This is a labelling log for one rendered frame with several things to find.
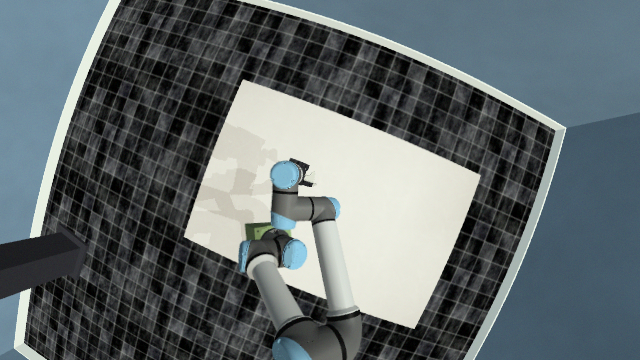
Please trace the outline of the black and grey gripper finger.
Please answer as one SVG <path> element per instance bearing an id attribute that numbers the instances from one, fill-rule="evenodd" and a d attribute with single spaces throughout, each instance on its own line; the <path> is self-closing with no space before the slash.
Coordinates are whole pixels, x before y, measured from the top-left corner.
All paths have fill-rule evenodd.
<path id="1" fill-rule="evenodd" d="M 307 186 L 307 187 L 316 186 L 317 184 L 314 183 L 314 178 L 315 178 L 315 172 L 312 172 L 309 176 L 306 175 L 304 177 L 304 181 L 303 181 L 302 185 Z"/>

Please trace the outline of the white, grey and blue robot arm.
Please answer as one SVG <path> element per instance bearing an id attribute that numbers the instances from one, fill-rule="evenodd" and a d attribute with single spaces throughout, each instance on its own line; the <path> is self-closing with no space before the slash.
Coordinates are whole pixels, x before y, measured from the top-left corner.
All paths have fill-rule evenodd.
<path id="1" fill-rule="evenodd" d="M 340 204 L 333 197 L 298 196 L 302 178 L 301 167 L 291 161 L 280 161 L 271 168 L 274 228 L 260 240 L 241 242 L 239 270 L 255 280 L 278 330 L 272 345 L 275 360 L 353 360 L 361 343 L 362 318 L 354 303 L 335 220 Z M 306 261 L 305 244 L 284 231 L 294 229 L 296 221 L 312 224 L 329 309 L 327 324 L 319 327 L 303 315 L 277 269 L 295 270 Z"/>

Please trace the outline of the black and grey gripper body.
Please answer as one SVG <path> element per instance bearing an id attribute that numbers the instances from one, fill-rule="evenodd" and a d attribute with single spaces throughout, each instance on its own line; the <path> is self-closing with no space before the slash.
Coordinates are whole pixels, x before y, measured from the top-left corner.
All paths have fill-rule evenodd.
<path id="1" fill-rule="evenodd" d="M 298 161 L 298 160 L 296 160 L 296 159 L 293 159 L 293 158 L 290 158 L 290 160 L 289 160 L 289 161 L 291 161 L 291 162 L 293 162 L 293 163 L 295 163 L 295 164 L 297 164 L 297 165 L 299 165 L 299 166 L 301 167 L 301 169 L 302 169 L 302 171 L 303 171 L 303 178 L 302 178 L 301 182 L 299 183 L 299 185 L 301 185 L 301 186 L 302 186 L 303 181 L 304 181 L 304 177 L 305 177 L 305 174 L 306 174 L 306 171 L 308 171 L 308 169 L 309 169 L 309 166 L 310 166 L 310 165 L 308 165 L 308 164 L 306 164 L 306 163 L 303 163 L 303 162 L 301 162 L 301 161 Z M 306 170 L 305 170 L 305 169 L 306 169 Z"/>

